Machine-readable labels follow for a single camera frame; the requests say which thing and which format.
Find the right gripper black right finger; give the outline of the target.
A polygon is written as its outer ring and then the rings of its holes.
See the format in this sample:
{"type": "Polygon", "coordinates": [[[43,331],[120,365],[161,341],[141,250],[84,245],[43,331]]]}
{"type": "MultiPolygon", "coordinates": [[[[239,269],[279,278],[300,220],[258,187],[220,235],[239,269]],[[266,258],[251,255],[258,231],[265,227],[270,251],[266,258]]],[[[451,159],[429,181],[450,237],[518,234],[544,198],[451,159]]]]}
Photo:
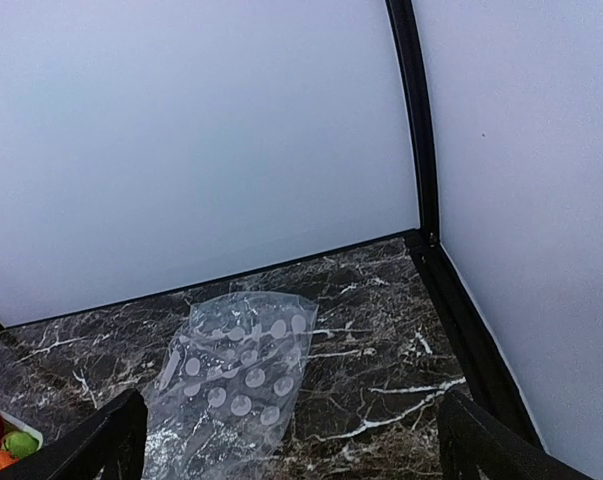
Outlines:
{"type": "Polygon", "coordinates": [[[444,479],[582,479],[587,475],[530,445],[458,391],[438,410],[444,479]]]}

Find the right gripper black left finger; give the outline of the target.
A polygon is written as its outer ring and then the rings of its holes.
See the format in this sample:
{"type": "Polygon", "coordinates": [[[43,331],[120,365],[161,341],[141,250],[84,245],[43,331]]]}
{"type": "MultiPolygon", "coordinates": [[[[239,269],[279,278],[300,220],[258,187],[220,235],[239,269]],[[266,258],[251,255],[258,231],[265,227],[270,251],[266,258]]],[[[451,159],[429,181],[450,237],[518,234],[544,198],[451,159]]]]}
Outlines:
{"type": "Polygon", "coordinates": [[[142,395],[127,389],[70,433],[5,469],[7,479],[139,479],[147,436],[142,395]]]}

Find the clear dotted zip bag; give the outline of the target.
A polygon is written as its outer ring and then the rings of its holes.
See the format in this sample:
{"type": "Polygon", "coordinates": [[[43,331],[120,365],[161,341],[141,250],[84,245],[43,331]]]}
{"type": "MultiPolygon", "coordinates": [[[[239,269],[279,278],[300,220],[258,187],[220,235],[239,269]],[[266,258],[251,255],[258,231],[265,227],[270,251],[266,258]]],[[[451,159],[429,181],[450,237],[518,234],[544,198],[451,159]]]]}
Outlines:
{"type": "Polygon", "coordinates": [[[315,303],[235,292],[195,305],[143,389],[145,479],[259,479],[302,385],[315,303]]]}

